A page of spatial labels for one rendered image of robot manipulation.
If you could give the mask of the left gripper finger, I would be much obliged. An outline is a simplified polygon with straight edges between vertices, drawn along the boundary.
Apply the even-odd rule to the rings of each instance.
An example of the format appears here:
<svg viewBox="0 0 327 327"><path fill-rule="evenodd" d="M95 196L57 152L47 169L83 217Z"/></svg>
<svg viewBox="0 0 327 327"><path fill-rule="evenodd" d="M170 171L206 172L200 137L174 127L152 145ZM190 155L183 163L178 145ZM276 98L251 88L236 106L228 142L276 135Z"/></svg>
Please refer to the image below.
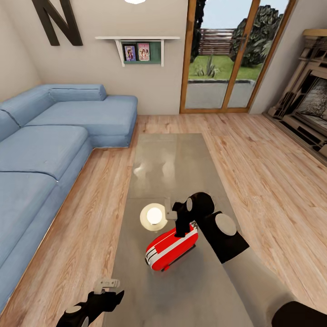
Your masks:
<svg viewBox="0 0 327 327"><path fill-rule="evenodd" d="M123 296L124 296L124 290L116 295L115 307L116 307L116 305L119 305L120 304Z"/></svg>

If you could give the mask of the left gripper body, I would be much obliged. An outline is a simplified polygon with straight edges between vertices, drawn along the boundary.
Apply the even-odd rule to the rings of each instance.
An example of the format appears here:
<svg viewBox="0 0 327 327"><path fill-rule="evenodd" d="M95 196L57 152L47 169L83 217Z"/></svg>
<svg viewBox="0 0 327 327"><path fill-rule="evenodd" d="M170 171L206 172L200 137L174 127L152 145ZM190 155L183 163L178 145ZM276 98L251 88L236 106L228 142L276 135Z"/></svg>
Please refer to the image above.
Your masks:
<svg viewBox="0 0 327 327"><path fill-rule="evenodd" d="M96 318L102 312L112 312L115 309L115 299L116 293L115 292L106 292L105 294L95 295L94 291L88 294L88 301L93 300L98 308Z"/></svg>

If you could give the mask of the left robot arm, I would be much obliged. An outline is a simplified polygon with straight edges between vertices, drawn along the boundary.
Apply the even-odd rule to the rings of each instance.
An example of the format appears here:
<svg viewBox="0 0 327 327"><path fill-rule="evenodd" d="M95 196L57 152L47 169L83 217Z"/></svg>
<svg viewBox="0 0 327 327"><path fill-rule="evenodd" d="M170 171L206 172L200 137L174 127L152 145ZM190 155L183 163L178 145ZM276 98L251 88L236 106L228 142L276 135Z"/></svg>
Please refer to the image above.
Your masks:
<svg viewBox="0 0 327 327"><path fill-rule="evenodd" d="M102 312L112 312L119 305L124 290L116 295L104 288L119 288L118 279L99 279L95 291L88 294L87 302L80 302L66 309L56 327L88 327Z"/></svg>

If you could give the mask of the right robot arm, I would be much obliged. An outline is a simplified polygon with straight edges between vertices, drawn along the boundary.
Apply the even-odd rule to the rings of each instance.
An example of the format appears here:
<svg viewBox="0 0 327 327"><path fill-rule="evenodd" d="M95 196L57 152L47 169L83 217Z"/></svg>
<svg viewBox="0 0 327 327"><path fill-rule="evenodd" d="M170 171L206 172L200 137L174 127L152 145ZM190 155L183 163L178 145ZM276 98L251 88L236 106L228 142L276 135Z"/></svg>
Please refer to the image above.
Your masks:
<svg viewBox="0 0 327 327"><path fill-rule="evenodd" d="M165 199L165 219L175 221L177 238L196 222L228 274L254 327L327 327L327 314L302 302L271 272L237 232L235 222L214 213L211 197L198 192L184 203Z"/></svg>

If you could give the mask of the radio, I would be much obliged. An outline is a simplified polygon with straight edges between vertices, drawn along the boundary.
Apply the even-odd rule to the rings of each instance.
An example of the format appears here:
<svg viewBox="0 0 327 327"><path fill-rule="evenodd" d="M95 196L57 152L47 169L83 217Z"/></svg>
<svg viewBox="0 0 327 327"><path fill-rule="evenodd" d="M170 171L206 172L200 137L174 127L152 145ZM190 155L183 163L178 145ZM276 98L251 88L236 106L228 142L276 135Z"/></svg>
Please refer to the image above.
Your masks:
<svg viewBox="0 0 327 327"><path fill-rule="evenodd" d="M177 238L176 226L168 233L154 239L146 249L145 261L155 271L166 271L169 266L194 249L198 239L198 225L189 224L190 232L184 238Z"/></svg>

